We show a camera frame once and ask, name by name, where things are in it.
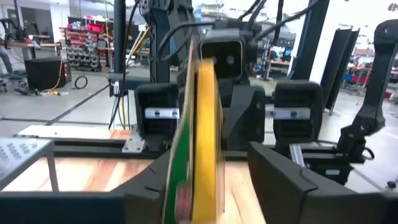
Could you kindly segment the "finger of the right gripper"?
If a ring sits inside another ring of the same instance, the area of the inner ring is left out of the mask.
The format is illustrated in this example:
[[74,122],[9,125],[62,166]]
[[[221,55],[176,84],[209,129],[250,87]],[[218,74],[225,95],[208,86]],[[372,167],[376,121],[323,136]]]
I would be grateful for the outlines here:
[[274,92],[274,135],[281,144],[314,141],[323,118],[323,90],[314,82],[279,82]]
[[136,101],[137,132],[146,148],[166,148],[177,128],[178,86],[171,83],[139,85]]

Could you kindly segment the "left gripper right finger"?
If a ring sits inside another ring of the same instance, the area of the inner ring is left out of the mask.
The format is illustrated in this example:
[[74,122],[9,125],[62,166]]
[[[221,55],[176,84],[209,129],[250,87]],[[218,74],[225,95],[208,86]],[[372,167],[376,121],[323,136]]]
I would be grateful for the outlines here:
[[257,142],[248,166],[267,224],[397,224],[396,193],[357,193]]

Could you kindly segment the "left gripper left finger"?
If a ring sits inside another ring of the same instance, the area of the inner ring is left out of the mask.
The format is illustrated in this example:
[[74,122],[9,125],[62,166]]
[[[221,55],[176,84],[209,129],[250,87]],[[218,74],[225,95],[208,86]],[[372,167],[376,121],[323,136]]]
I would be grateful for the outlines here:
[[5,192],[2,224],[161,224],[166,152],[110,192]]

